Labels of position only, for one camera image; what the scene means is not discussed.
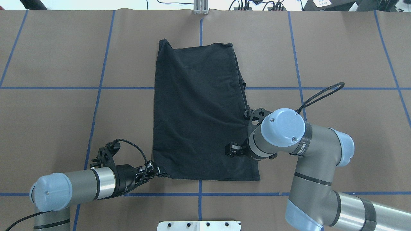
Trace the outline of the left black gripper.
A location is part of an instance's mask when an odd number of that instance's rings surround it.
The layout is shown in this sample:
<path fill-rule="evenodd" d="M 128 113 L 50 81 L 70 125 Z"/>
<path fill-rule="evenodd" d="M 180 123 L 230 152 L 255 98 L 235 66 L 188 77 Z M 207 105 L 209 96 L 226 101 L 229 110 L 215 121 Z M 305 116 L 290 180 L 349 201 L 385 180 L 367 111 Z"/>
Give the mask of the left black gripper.
<path fill-rule="evenodd" d="M 155 177 L 166 177 L 164 168 L 154 162 L 147 162 L 144 167 L 132 167 L 129 164 L 116 165 L 116 170 L 118 181 L 116 181 L 115 193 L 124 193 L 132 189 L 139 174 L 141 183 L 149 182 Z"/>

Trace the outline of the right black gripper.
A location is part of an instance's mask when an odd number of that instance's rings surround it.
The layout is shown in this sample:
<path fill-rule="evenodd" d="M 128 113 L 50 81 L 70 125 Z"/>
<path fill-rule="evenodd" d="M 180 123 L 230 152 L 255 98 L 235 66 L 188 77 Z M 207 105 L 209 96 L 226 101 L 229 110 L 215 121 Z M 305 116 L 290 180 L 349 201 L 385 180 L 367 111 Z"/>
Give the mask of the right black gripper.
<path fill-rule="evenodd" d="M 278 153 L 267 153 L 256 146 L 254 142 L 251 144 L 248 141 L 245 141 L 242 146 L 238 143 L 230 142 L 225 146 L 225 155 L 229 157 L 250 157 L 251 159 L 260 161 L 263 159 L 275 159 L 278 156 Z"/>

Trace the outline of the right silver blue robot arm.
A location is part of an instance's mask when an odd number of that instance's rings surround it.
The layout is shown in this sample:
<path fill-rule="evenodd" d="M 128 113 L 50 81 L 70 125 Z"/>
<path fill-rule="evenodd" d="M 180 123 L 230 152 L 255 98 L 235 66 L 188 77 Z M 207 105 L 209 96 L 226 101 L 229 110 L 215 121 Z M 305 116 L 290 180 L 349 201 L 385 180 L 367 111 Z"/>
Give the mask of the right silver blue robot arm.
<path fill-rule="evenodd" d="M 343 231 L 409 231 L 410 213 L 332 189 L 335 169 L 354 156 L 351 136 L 312 125 L 289 108 L 246 112 L 258 121 L 242 144 L 225 146 L 227 156 L 274 159 L 279 152 L 297 156 L 286 207 L 286 221 L 300 231 L 324 226 Z"/>

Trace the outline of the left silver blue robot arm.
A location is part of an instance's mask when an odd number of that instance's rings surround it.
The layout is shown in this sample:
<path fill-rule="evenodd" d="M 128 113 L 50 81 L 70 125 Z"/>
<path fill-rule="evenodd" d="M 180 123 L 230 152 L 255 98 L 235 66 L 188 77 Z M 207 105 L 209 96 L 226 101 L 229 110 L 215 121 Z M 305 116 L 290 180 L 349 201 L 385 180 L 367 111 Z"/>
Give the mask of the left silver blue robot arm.
<path fill-rule="evenodd" d="M 70 231 L 72 206 L 121 196 L 154 177 L 165 175 L 162 167 L 148 161 L 136 168 L 129 164 L 106 165 L 42 176 L 30 190 L 31 201 L 39 213 L 33 230 Z"/>

